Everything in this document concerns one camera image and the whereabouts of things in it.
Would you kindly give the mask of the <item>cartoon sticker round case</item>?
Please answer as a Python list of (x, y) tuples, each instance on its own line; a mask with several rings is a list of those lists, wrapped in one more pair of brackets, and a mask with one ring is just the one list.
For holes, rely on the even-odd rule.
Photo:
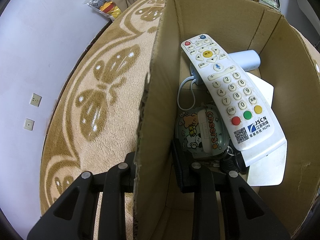
[(227, 128), (215, 105), (182, 112), (176, 120), (175, 136), (195, 159), (219, 159), (229, 145)]

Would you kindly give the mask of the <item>brown cardboard box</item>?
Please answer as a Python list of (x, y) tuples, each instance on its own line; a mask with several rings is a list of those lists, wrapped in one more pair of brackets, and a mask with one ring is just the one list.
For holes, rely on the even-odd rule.
[(165, 0), (140, 109), (135, 239), (190, 239), (192, 213), (167, 202), (169, 144), (180, 84), (181, 42), (206, 33), (227, 52), (253, 49), (274, 86), (272, 108), (287, 138), (284, 179), (261, 198), (292, 238), (311, 224), (319, 190), (319, 52), (284, 16), (250, 0)]

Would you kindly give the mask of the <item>plastic bag of toys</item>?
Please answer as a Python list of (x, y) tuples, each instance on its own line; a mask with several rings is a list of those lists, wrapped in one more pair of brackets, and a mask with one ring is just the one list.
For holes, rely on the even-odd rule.
[(114, 0), (85, 0), (83, 4), (89, 6), (111, 21), (114, 21), (121, 14), (121, 10)]

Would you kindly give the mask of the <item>black key bunch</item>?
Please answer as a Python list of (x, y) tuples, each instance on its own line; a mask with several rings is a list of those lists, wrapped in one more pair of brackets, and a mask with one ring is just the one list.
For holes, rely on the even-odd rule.
[(240, 174), (246, 174), (248, 171), (242, 153), (236, 150), (232, 144), (227, 146), (221, 157), (217, 159), (204, 158), (200, 161), (200, 164), (209, 168), (217, 168), (222, 173), (236, 171)]

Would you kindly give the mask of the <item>blue cylindrical device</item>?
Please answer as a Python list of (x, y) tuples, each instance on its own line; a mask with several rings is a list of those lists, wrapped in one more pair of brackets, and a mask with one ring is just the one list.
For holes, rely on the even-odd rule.
[[(245, 72), (249, 72), (255, 69), (258, 69), (258, 67), (261, 64), (260, 56), (255, 50), (246, 50), (246, 51), (239, 51), (239, 52), (234, 52), (230, 53), (229, 57), (235, 61)], [(189, 70), (190, 70), (190, 76), (186, 77), (180, 84), (179, 89), (178, 89), (178, 94), (177, 94), (177, 106), (179, 109), (182, 111), (188, 111), (191, 110), (195, 106), (195, 95), (193, 92), (193, 84), (201, 85), (203, 84), (202, 79), (200, 78), (198, 72), (196, 71), (194, 65), (192, 63), (189, 64)], [(185, 109), (180, 106), (180, 93), (187, 82), (190, 83), (190, 90), (191, 94), (193, 96), (193, 104), (191, 107)]]

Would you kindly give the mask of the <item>white remote control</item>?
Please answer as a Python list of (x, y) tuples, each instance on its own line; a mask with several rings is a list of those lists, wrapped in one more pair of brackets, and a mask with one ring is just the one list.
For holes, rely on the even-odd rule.
[(246, 166), (263, 160), (283, 164), (287, 140), (265, 97), (249, 75), (208, 34), (181, 43)]

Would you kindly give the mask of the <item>beige patterned carpet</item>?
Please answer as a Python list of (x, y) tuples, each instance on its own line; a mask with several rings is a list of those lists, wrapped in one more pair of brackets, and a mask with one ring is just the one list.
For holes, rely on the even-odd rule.
[(95, 41), (62, 91), (40, 169), (46, 212), (84, 171), (108, 171), (136, 149), (139, 108), (165, 0), (138, 0)]

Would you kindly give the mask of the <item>wall socket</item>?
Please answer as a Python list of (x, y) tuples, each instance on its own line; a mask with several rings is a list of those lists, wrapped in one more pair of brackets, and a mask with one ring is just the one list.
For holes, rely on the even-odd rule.
[(34, 122), (35, 122), (34, 120), (26, 118), (24, 122), (24, 129), (32, 131), (34, 127)]
[(39, 107), (41, 100), (42, 100), (42, 96), (33, 93), (30, 100), (30, 104), (35, 107)]

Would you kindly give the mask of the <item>white box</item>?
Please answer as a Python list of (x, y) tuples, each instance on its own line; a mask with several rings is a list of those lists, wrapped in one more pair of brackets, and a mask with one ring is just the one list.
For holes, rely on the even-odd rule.
[[(249, 72), (247, 74), (266, 99), (268, 106), (271, 107), (274, 87)], [(280, 129), (280, 131), (275, 131), (267, 139), (267, 142), (272, 143), (267, 149), (268, 155), (249, 167), (247, 183), (250, 186), (273, 186), (279, 185), (283, 181), (287, 155), (287, 139), (275, 115), (274, 120), (277, 121), (274, 122), (276, 128)]]

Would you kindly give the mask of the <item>upper wall socket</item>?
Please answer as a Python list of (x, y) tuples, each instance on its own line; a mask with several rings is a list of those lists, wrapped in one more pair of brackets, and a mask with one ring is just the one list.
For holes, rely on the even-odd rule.
[(42, 100), (42, 96), (33, 93), (30, 100), (30, 104), (35, 107), (39, 107), (41, 100)]

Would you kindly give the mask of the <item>lower wall socket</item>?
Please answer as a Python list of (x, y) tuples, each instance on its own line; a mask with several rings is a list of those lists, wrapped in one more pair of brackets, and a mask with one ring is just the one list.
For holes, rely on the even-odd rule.
[(34, 122), (35, 122), (34, 120), (26, 118), (24, 122), (24, 129), (32, 131), (34, 127)]

